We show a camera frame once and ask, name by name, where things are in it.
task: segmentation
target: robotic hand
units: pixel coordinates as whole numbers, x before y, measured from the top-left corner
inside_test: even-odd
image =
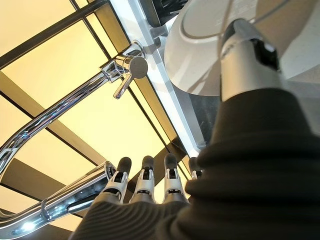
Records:
[[[189,167],[192,179],[201,177],[202,170],[197,166],[195,157],[189,160]],[[189,205],[173,154],[164,158],[165,194],[162,204],[155,202],[154,159],[151,156],[143,158],[132,198],[128,204],[123,203],[130,168],[130,158],[123,157],[70,240],[154,239],[157,223]]]

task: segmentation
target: yellow light panel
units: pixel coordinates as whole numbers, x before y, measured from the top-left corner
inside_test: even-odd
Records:
[[[117,52],[115,46],[112,44],[110,38],[106,34],[106,31],[101,26],[96,15],[93,13],[93,14],[89,15],[86,19],[91,24],[92,28],[94,29],[95,33],[98,35],[99,39],[101,40],[102,44],[104,45],[104,47],[108,51],[111,58],[115,57],[118,54],[118,52]]]
[[[68,0],[0,1],[0,56],[74,11]]]
[[[88,5],[87,0],[76,0],[76,3],[78,4],[79,8],[83,8],[84,6]]]
[[[156,115],[154,114],[154,112],[152,111],[151,107],[149,106],[149,104],[147,103],[147,100],[145,99],[145,97],[143,96],[142,92],[140,91],[139,87],[137,86],[137,84],[135,83],[135,81],[132,81],[130,84],[130,88],[132,89],[132,91],[134,92],[135,96],[137,97],[137,99],[139,100],[139,103],[142,105],[143,109],[145,110],[146,114],[149,116],[149,118],[151,119],[152,123],[154,124],[155,128],[158,130],[158,132],[160,133],[162,139],[164,140],[165,144],[169,144],[170,140],[166,134],[166,132],[164,131],[164,129],[162,128],[160,122],[158,121]]]

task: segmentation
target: black ceiling beam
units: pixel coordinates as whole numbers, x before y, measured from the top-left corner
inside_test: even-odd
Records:
[[[22,57],[26,53],[30,52],[40,44],[61,33],[63,30],[79,22],[88,15],[94,13],[95,10],[108,2],[109,0],[95,0],[70,14],[69,16],[63,18],[62,20],[56,22],[45,30],[39,32],[37,35],[31,37],[27,41],[21,43],[19,46],[15,47],[14,49],[10,50],[0,57],[0,70],[11,64],[18,58]]]

